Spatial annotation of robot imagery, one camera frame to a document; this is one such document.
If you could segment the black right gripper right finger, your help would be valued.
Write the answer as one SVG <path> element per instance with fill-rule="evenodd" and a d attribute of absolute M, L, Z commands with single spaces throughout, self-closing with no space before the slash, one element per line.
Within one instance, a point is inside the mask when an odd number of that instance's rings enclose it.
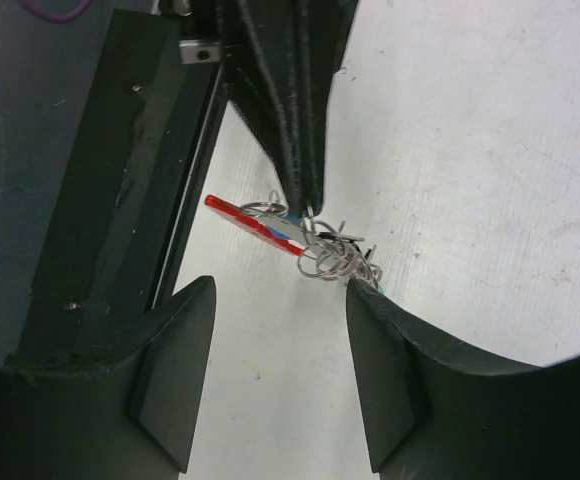
<path fill-rule="evenodd" d="M 382 479 L 580 479 L 580 355 L 539 367 L 466 343 L 351 281 L 346 319 Z"/>

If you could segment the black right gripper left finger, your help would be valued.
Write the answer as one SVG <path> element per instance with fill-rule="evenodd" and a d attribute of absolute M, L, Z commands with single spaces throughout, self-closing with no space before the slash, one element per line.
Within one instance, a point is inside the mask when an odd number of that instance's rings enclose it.
<path fill-rule="evenodd" d="M 0 479 L 184 474 L 215 312 L 201 276 L 62 363 L 0 367 Z"/>

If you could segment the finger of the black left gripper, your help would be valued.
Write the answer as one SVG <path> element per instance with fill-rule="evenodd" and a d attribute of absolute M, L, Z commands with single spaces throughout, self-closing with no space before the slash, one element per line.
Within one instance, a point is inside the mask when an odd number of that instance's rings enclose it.
<path fill-rule="evenodd" d="M 297 211 L 316 215 L 324 202 L 328 104 L 358 2 L 300 1 L 297 25 L 299 185 Z"/>
<path fill-rule="evenodd" d="M 219 37 L 226 87 L 235 109 L 271 161 L 290 211 L 305 213 L 296 151 L 244 1 L 219 3 Z"/>

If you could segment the keyring bunch with coloured tags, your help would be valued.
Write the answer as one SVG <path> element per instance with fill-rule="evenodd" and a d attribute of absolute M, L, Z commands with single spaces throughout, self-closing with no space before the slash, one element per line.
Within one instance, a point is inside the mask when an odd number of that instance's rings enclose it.
<path fill-rule="evenodd" d="M 342 283 L 358 279 L 382 290 L 383 271 L 373 261 L 376 248 L 364 250 L 365 239 L 345 233 L 345 222 L 333 227 L 310 214 L 297 217 L 275 190 L 264 201 L 235 205 L 208 195 L 204 204 L 241 230 L 293 256 L 307 278 Z"/>

